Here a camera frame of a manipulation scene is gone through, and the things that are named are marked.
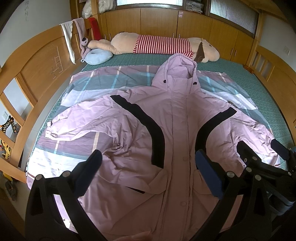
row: green mattress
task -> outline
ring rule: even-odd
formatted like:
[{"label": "green mattress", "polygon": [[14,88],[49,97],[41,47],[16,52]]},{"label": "green mattress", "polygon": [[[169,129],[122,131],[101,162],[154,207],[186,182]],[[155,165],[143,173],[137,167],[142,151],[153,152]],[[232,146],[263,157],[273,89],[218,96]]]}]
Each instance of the green mattress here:
[{"label": "green mattress", "polygon": [[[87,65],[82,71],[89,71],[107,66],[162,65],[169,57],[170,55],[162,54],[114,55],[109,61],[100,65]],[[246,71],[242,65],[224,59],[219,59],[216,62],[199,63],[197,69],[227,73],[250,95],[271,126],[274,137],[287,148],[294,146],[291,134],[281,112],[268,91],[255,75]],[[60,106],[61,99],[62,98],[58,100],[46,121],[52,119],[56,110]],[[281,167],[285,169],[285,163],[281,163]]]}]

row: white wall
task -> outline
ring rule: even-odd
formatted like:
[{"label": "white wall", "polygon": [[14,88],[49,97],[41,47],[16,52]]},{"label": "white wall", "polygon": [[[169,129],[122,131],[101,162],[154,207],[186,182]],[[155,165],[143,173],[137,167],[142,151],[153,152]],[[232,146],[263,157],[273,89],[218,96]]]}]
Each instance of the white wall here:
[{"label": "white wall", "polygon": [[[69,0],[25,0],[18,6],[0,33],[0,65],[3,66],[13,51],[27,40],[70,20]],[[28,101],[16,81],[13,80],[4,92],[17,112],[22,115]],[[5,122],[2,117],[4,111],[7,112],[0,103],[0,124]]]},{"label": "white wall", "polygon": [[[259,45],[275,53],[296,71],[296,33],[288,23],[267,15]],[[285,46],[290,49],[289,55],[284,53]]]}]

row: white towel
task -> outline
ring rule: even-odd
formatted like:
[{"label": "white towel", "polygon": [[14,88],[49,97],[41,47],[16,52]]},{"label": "white towel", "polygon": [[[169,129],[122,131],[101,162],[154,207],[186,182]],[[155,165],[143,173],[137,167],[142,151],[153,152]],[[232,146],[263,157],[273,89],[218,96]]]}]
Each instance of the white towel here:
[{"label": "white towel", "polygon": [[69,22],[61,23],[60,25],[62,26],[62,29],[64,32],[65,40],[66,40],[68,51],[70,54],[70,59],[71,59],[72,63],[75,63],[74,51],[71,46],[73,22],[69,21]]}]

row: bed rail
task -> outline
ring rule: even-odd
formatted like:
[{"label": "bed rail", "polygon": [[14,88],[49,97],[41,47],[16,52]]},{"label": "bed rail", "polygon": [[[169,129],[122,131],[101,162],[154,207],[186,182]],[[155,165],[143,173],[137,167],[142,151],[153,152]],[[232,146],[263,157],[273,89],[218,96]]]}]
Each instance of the bed rail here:
[{"label": "bed rail", "polygon": [[[90,22],[89,20],[84,22],[87,37],[91,40]],[[76,64],[70,60],[62,28],[58,25],[34,36],[18,47],[2,69],[0,68],[0,100],[21,127],[15,142],[0,131],[0,139],[12,148],[8,160],[4,157],[0,158],[0,170],[24,183],[26,183],[26,174],[17,166],[28,136],[50,98],[81,64],[80,40],[74,23],[72,33],[71,45],[75,53]],[[25,120],[3,92],[13,79],[17,81],[32,106]]]},{"label": "bed rail", "polygon": [[282,112],[296,141],[296,72],[273,52],[257,46],[250,66]]}]

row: silver bolt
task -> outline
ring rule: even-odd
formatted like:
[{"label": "silver bolt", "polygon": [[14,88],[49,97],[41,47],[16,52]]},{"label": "silver bolt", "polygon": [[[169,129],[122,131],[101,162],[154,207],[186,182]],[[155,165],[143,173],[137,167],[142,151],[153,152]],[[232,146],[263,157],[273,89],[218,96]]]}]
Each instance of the silver bolt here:
[{"label": "silver bolt", "polygon": [[41,175],[41,174],[39,174],[39,175],[37,175],[37,176],[35,177],[35,179],[36,179],[37,181],[39,181],[41,178],[42,178],[42,175]]},{"label": "silver bolt", "polygon": [[235,176],[233,172],[227,172],[226,175],[227,175],[227,177],[234,177]]},{"label": "silver bolt", "polygon": [[69,177],[70,174],[71,174],[70,171],[64,171],[64,172],[62,173],[62,176],[63,176],[63,177]]},{"label": "silver bolt", "polygon": [[257,181],[260,181],[260,180],[261,180],[261,176],[260,176],[260,175],[255,175],[255,179],[256,179]]}]

